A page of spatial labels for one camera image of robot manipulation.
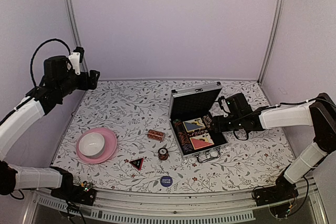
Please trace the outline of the aluminium frame post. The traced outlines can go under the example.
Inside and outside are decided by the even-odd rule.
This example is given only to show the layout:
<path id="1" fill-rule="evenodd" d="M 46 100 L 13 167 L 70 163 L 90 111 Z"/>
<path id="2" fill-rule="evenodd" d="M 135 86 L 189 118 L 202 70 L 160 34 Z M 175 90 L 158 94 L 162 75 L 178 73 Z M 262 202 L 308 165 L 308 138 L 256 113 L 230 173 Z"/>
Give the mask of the aluminium frame post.
<path id="1" fill-rule="evenodd" d="M 78 26 L 76 22 L 75 10 L 74 10 L 72 0 L 64 0 L 64 2 L 65 2 L 65 7 L 66 7 L 67 15 L 68 15 L 70 30 L 71 30 L 74 44 L 76 47 L 81 47 L 82 44 L 80 40 L 80 35 L 79 35 L 79 30 L 78 30 Z"/>
<path id="2" fill-rule="evenodd" d="M 285 0 L 276 0 L 276 7 L 275 7 L 275 12 L 274 12 L 274 17 L 272 20 L 269 39 L 267 42 L 266 52 L 265 52 L 264 59 L 261 65 L 261 70 L 258 76 L 258 83 L 260 85 L 264 83 L 265 78 L 266 78 L 267 70 L 268 70 L 271 56 L 272 56 L 272 51 L 273 51 L 273 48 L 276 42 L 276 36 L 277 36 L 278 27 L 280 24 L 284 2 Z"/>

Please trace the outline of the short chip stack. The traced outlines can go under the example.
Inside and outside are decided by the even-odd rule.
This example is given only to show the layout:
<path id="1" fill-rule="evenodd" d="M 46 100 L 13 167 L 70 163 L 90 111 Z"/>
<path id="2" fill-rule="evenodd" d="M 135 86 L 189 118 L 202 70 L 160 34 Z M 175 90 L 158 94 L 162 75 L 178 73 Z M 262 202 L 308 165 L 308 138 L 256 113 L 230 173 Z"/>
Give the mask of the short chip stack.
<path id="1" fill-rule="evenodd" d="M 166 148 L 163 147 L 163 148 L 160 148 L 158 150 L 158 158 L 159 158 L 159 160 L 165 161 L 165 160 L 168 159 L 168 157 L 169 157 L 169 152 L 168 152 L 168 150 Z"/>

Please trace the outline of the blue peach chip stack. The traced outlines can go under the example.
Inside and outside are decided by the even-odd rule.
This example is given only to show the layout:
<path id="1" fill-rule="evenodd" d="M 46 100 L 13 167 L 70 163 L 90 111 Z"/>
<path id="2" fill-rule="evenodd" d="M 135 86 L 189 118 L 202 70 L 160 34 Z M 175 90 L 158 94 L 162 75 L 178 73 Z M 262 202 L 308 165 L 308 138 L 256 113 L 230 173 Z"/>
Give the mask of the blue peach chip stack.
<path id="1" fill-rule="evenodd" d="M 208 130 L 213 130 L 214 129 L 214 123 L 212 118 L 209 115 L 205 115 L 202 117 L 202 120 Z"/>

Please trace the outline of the white dealer button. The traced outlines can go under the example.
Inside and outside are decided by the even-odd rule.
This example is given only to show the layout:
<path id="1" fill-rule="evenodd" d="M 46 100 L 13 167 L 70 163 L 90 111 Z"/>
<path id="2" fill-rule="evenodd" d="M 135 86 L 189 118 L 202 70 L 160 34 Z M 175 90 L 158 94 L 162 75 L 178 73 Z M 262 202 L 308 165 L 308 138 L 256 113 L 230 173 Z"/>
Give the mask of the white dealer button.
<path id="1" fill-rule="evenodd" d="M 156 170 L 155 169 L 150 169 L 150 170 L 145 170 L 143 175 L 146 177 L 146 178 L 153 178 L 156 176 Z"/>

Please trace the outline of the white bowl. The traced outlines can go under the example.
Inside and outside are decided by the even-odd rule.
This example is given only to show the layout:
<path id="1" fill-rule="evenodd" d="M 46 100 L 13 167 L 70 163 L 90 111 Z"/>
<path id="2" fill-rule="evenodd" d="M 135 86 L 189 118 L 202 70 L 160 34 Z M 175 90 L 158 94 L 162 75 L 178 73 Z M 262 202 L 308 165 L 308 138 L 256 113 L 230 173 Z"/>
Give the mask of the white bowl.
<path id="1" fill-rule="evenodd" d="M 105 148 L 105 139 L 100 133 L 88 133 L 78 141 L 79 152 L 85 157 L 97 158 Z"/>

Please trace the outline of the orange black chip roll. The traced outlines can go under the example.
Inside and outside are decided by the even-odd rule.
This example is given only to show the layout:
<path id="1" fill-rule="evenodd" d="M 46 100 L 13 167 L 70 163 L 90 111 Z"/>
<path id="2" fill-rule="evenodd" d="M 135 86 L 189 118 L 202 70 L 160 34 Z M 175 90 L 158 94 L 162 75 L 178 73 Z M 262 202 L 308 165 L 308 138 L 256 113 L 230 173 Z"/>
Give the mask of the orange black chip roll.
<path id="1" fill-rule="evenodd" d="M 164 140 L 165 134 L 156 130 L 148 130 L 148 138 L 162 142 Z"/>

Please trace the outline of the front aluminium rail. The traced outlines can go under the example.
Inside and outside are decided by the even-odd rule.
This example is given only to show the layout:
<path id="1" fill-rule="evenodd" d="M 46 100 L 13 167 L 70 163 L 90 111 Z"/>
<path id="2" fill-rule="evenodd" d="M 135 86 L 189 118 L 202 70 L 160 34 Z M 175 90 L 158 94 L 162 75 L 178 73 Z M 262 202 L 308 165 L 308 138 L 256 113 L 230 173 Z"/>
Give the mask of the front aluminium rail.
<path id="1" fill-rule="evenodd" d="M 81 212 L 48 190 L 34 192 L 24 223 L 330 223 L 314 182 L 297 184 L 292 216 L 277 218 L 272 210 L 285 208 L 290 200 L 258 206 L 252 190 L 219 193 L 155 194 L 98 190 L 92 206 Z"/>

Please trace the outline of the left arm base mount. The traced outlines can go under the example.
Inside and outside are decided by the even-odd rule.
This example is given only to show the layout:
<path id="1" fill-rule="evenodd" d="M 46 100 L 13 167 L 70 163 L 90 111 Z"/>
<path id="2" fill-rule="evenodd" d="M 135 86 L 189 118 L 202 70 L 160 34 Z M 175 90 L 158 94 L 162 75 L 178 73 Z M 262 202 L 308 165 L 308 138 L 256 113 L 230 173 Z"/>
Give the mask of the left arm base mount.
<path id="1" fill-rule="evenodd" d="M 97 191 L 94 189 L 93 183 L 85 180 L 79 185 L 73 185 L 72 188 L 52 189 L 50 194 L 55 198 L 67 200 L 68 202 L 93 206 Z"/>

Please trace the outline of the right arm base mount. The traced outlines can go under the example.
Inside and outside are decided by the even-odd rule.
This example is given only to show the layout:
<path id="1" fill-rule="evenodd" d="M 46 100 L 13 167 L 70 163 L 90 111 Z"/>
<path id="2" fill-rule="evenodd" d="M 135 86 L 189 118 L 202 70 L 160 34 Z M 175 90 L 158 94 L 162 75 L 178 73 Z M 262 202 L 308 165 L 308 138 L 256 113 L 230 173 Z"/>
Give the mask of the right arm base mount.
<path id="1" fill-rule="evenodd" d="M 255 200 L 257 206 L 295 199 L 298 195 L 296 185 L 287 181 L 276 182 L 274 186 L 270 187 L 258 186 L 253 189 L 251 193 L 251 196 Z"/>

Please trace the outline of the right aluminium frame post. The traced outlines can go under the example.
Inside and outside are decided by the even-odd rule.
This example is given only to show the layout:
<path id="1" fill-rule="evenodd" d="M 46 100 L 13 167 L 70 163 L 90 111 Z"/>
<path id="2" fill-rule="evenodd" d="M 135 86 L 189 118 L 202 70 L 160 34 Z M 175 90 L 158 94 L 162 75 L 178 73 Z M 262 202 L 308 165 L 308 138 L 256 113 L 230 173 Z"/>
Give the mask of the right aluminium frame post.
<path id="1" fill-rule="evenodd" d="M 280 24 L 284 2 L 285 0 L 276 0 L 276 7 L 275 7 L 275 12 L 274 12 L 274 17 L 272 20 L 269 39 L 267 42 L 266 52 L 265 52 L 264 59 L 261 65 L 261 70 L 258 76 L 258 83 L 260 85 L 264 83 L 265 78 L 266 78 L 267 70 L 268 70 L 271 56 L 272 56 L 272 51 L 273 51 L 273 48 L 276 42 L 276 36 L 277 36 L 278 27 Z"/>

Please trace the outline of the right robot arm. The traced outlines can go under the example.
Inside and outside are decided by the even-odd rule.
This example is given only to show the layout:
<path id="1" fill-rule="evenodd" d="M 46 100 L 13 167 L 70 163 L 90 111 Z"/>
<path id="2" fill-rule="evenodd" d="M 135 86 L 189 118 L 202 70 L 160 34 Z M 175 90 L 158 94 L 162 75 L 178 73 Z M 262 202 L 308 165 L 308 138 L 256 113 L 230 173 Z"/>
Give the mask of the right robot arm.
<path id="1" fill-rule="evenodd" d="M 242 93 L 220 98 L 218 102 L 226 104 L 228 112 L 226 116 L 212 117 L 211 126 L 216 132 L 244 130 L 249 134 L 286 128 L 291 140 L 311 137 L 307 147 L 276 179 L 271 190 L 276 201 L 290 195 L 295 183 L 335 151 L 335 103 L 327 93 L 319 93 L 315 98 L 302 102 L 281 102 L 255 110 Z"/>

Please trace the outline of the chip row in case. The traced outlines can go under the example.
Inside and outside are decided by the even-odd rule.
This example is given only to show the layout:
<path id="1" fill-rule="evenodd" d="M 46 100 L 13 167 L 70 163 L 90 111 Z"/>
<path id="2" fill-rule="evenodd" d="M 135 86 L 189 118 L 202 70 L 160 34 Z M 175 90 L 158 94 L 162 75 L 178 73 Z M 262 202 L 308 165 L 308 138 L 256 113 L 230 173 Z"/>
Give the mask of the chip row in case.
<path id="1" fill-rule="evenodd" d="M 193 146 L 180 119 L 175 119 L 173 121 L 173 129 L 176 133 L 183 154 L 192 153 L 194 151 Z"/>

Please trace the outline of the left aluminium frame post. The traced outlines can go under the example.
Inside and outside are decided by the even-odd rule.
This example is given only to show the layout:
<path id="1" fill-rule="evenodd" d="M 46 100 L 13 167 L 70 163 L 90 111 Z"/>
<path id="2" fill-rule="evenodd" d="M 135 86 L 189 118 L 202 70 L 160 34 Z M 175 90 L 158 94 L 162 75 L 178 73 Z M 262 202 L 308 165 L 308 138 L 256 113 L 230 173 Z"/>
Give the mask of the left aluminium frame post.
<path id="1" fill-rule="evenodd" d="M 64 2 L 65 2 L 65 7 L 66 7 L 67 15 L 68 15 L 70 30 L 71 30 L 74 44 L 76 47 L 81 47 L 82 44 L 80 40 L 80 35 L 79 35 L 79 30 L 78 30 L 78 26 L 76 22 L 75 10 L 74 10 L 72 0 L 64 0 Z"/>

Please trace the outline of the pink plate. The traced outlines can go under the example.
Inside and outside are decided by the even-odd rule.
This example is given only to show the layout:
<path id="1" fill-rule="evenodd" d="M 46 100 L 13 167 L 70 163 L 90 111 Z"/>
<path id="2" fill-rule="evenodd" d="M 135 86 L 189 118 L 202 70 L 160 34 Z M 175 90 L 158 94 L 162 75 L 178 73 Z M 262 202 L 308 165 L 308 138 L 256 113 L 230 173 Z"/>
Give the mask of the pink plate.
<path id="1" fill-rule="evenodd" d="M 95 153 L 94 155 L 85 155 L 80 148 L 80 142 L 89 134 L 97 133 L 100 134 L 104 138 L 104 146 L 99 149 L 99 152 Z M 76 144 L 76 152 L 77 156 L 87 164 L 100 164 L 107 161 L 109 158 L 112 157 L 114 152 L 117 149 L 117 137 L 115 133 L 107 128 L 99 127 L 95 129 L 88 130 L 87 132 L 83 133 L 81 137 L 78 138 Z"/>

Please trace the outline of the blue small blind button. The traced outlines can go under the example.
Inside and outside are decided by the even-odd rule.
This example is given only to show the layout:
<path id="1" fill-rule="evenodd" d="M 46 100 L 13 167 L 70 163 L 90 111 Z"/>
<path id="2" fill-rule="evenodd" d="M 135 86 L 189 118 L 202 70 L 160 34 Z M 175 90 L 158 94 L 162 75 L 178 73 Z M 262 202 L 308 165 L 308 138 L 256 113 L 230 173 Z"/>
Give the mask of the blue small blind button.
<path id="1" fill-rule="evenodd" d="M 170 176 L 163 176 L 163 177 L 161 177 L 161 179 L 160 179 L 160 184 L 161 184 L 163 187 L 170 187 L 170 186 L 172 186 L 172 184 L 173 184 L 173 178 L 170 177 Z"/>

